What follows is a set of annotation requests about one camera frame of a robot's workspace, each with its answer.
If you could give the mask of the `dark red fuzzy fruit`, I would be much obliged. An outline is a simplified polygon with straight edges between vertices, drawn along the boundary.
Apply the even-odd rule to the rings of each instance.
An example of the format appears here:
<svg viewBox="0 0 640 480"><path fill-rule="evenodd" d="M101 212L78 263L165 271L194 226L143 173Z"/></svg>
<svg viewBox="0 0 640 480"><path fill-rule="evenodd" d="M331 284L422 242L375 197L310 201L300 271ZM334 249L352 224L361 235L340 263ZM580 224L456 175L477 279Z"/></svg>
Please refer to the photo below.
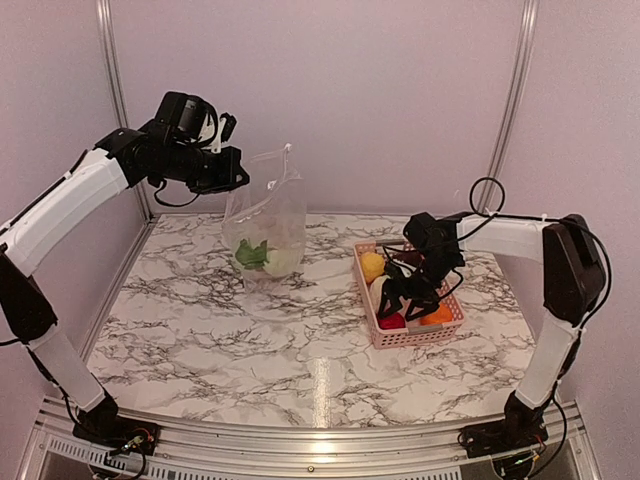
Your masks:
<svg viewBox="0 0 640 480"><path fill-rule="evenodd" d="M395 330L405 327L405 318L400 312L395 312L387 317L377 318L381 330Z"/></svg>

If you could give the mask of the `pink perforated plastic basket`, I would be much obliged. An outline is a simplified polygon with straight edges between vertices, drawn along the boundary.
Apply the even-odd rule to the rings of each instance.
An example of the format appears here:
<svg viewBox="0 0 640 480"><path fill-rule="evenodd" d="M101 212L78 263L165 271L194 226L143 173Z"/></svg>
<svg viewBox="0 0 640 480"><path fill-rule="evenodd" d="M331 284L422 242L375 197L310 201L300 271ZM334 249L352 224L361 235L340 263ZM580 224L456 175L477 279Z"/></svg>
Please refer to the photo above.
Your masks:
<svg viewBox="0 0 640 480"><path fill-rule="evenodd" d="M403 240L361 241L354 271L371 342L378 350L424 346L453 337L465 314L456 285L419 277L422 256Z"/></svg>

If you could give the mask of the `clear zip top bag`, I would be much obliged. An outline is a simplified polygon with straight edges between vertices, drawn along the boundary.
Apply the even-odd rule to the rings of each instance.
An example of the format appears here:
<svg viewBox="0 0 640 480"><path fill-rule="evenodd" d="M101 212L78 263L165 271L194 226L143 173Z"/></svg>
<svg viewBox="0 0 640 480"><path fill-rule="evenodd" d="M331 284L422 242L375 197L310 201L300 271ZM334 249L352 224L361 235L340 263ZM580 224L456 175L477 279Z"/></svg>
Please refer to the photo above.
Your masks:
<svg viewBox="0 0 640 480"><path fill-rule="evenodd" d="M249 184L231 192L222 221L224 244L229 248L233 266L239 271L248 293L271 290L301 266L306 247L307 201L305 181L291 157L292 145L254 156L243 162ZM276 249L288 249L296 255L297 265L287 276L272 281L249 282L234 254L243 239L253 246L263 240Z"/></svg>

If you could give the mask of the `white radish with leaves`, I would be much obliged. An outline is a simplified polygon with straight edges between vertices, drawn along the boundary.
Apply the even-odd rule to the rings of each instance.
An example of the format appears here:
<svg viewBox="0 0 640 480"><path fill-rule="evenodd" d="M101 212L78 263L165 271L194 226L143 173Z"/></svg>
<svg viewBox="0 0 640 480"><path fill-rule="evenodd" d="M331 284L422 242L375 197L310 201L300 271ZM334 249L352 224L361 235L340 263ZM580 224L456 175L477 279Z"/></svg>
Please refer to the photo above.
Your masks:
<svg viewBox="0 0 640 480"><path fill-rule="evenodd" d="M275 278L289 275L297 265L295 254L288 249L271 248L267 240L253 246L247 239L243 239L234 257L242 269L264 272Z"/></svg>

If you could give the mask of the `red apple toy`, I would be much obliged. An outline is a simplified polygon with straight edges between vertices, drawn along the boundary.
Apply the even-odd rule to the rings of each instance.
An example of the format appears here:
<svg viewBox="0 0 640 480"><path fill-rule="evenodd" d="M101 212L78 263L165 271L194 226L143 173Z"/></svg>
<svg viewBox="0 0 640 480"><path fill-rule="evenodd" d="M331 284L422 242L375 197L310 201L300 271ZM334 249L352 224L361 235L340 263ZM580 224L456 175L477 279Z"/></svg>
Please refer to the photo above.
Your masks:
<svg viewBox="0 0 640 480"><path fill-rule="evenodd" d="M264 269L245 270L245 277L249 282L261 283L273 280L273 277Z"/></svg>

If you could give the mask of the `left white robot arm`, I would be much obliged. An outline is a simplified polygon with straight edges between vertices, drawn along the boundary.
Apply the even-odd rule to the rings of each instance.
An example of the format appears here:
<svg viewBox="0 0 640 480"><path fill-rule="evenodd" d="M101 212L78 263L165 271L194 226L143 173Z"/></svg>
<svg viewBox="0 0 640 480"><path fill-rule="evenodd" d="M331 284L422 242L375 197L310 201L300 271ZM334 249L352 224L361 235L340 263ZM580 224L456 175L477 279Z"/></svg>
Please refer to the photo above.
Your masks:
<svg viewBox="0 0 640 480"><path fill-rule="evenodd" d="M126 423L100 406L107 400L105 389L59 328L33 275L86 217L147 178L180 181L197 195L229 192L249 182L236 147L208 151L117 129L1 228L1 308L8 326L76 405L91 411L86 426L106 445L125 438Z"/></svg>

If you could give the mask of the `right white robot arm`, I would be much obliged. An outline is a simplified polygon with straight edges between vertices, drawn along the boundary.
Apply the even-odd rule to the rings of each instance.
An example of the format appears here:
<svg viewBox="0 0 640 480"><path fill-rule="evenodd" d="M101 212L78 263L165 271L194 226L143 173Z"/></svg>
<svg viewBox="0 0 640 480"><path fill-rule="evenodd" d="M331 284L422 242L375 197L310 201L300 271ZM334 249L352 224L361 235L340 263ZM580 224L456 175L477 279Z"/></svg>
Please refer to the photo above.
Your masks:
<svg viewBox="0 0 640 480"><path fill-rule="evenodd" d="M584 218L572 214L542 219L461 212L439 219L428 213L410 217L405 240L420 257L414 267L390 260L376 315L403 312L414 320L437 310L445 277L464 266L466 252L526 258L543 267L543 325L523 379L508 405L529 411L551 400L579 349L584 323L605 288L606 271L596 238Z"/></svg>

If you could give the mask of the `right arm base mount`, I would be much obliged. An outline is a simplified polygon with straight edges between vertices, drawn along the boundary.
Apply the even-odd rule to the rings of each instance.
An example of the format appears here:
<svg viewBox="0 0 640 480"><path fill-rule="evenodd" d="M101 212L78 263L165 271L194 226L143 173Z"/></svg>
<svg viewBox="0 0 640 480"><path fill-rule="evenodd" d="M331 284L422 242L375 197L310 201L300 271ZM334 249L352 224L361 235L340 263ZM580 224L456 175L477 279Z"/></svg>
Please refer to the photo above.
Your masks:
<svg viewBox="0 0 640 480"><path fill-rule="evenodd" d="M529 408L512 393L500 420L467 425L458 435L469 458L495 455L541 444L548 439L543 414L548 403Z"/></svg>

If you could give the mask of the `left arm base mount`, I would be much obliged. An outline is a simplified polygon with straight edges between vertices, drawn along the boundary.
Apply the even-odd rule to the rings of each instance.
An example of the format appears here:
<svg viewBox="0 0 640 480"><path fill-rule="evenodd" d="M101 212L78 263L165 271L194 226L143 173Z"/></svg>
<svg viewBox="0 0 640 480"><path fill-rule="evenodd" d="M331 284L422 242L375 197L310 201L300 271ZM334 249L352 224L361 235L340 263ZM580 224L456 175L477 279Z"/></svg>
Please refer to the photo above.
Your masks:
<svg viewBox="0 0 640 480"><path fill-rule="evenodd" d="M140 447L145 455L154 453L160 433L156 423L121 416L116 401L108 393L89 411L77 407L73 422L75 437L114 449L141 437Z"/></svg>

